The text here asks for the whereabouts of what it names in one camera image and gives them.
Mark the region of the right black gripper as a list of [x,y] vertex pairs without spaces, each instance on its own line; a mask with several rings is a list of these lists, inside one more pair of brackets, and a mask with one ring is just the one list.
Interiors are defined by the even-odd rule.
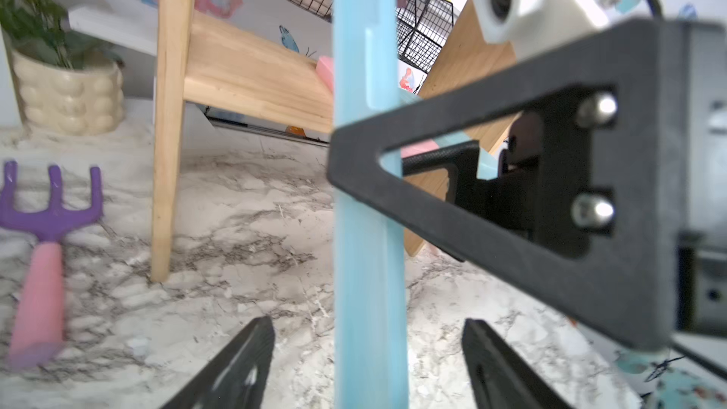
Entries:
[[499,74],[541,121],[537,230],[501,278],[632,347],[723,331],[700,256],[726,249],[725,33],[632,20]]

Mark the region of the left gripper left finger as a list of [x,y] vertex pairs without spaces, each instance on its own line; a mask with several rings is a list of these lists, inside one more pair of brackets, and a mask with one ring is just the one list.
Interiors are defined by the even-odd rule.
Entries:
[[272,318],[254,318],[163,408],[261,407],[275,342]]

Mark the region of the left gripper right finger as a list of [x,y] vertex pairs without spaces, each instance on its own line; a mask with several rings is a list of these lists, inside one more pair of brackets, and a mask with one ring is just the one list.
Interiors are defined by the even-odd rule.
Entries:
[[468,318],[461,345],[478,408],[569,406],[487,322]]

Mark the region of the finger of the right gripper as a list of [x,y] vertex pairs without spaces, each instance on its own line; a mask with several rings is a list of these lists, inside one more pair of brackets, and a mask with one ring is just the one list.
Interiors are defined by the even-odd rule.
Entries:
[[[522,119],[527,121],[527,130],[535,137],[535,142],[526,144],[518,141],[516,144],[518,155],[510,170],[498,178],[483,181],[482,219],[533,244],[533,233],[538,228],[535,211],[539,179],[538,158],[541,151],[543,127],[540,119],[532,114],[523,114],[519,111],[514,113],[519,113]],[[632,348],[658,350],[662,347]]]
[[483,218],[483,181],[477,178],[480,145],[471,140],[403,158],[403,176],[447,172],[433,194],[415,195],[403,207],[407,227],[462,227]]

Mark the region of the teal pencil case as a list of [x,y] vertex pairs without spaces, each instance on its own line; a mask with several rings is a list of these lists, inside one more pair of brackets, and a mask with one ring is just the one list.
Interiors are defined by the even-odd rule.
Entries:
[[484,122],[503,134],[522,102],[512,85],[526,66],[399,108],[396,49],[384,19],[334,19],[335,131],[329,183],[338,191],[335,260],[335,404],[404,408],[409,403],[403,231],[411,228],[455,257],[515,281],[538,249],[474,218],[462,227],[407,227],[403,207],[426,192],[401,179],[396,148]]

